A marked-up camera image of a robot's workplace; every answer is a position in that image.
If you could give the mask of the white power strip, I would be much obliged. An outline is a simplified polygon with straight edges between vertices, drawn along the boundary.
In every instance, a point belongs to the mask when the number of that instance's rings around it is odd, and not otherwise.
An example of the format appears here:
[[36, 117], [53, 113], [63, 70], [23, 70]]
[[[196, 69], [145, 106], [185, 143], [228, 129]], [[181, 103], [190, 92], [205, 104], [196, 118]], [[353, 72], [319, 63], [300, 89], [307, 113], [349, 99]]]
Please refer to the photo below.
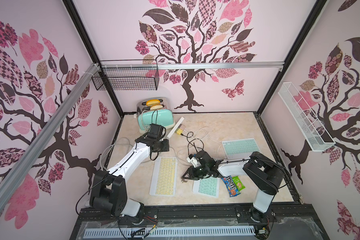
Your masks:
[[182, 124], [182, 122], [184, 121], [184, 117], [181, 117], [177, 123], [174, 125], [174, 127], [172, 128], [172, 130], [168, 133], [166, 139], [170, 139], [177, 131], [177, 129], [180, 127], [180, 125]]

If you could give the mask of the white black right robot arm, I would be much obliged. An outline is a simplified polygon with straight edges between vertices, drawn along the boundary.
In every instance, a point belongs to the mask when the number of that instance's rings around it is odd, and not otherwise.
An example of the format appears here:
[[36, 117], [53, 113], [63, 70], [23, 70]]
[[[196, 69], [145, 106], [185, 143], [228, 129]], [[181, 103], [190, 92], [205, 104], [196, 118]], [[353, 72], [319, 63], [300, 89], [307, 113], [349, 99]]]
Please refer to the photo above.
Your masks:
[[215, 160], [207, 152], [199, 151], [189, 155], [190, 167], [182, 180], [199, 181], [207, 178], [227, 180], [229, 177], [248, 176], [258, 187], [255, 200], [250, 208], [250, 218], [261, 223], [267, 217], [269, 207], [281, 188], [285, 168], [260, 152], [253, 152], [248, 159], [224, 161]]

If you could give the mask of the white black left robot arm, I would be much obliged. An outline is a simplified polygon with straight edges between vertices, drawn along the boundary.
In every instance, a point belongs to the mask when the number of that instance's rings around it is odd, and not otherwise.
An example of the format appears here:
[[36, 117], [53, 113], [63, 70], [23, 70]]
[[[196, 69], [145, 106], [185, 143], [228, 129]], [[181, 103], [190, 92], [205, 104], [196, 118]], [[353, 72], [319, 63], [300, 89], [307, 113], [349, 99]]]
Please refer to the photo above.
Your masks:
[[91, 189], [90, 207], [118, 217], [121, 215], [140, 222], [144, 218], [144, 204], [128, 197], [127, 181], [132, 173], [153, 153], [168, 152], [166, 128], [150, 124], [148, 132], [135, 140], [132, 149], [114, 167], [98, 171]]

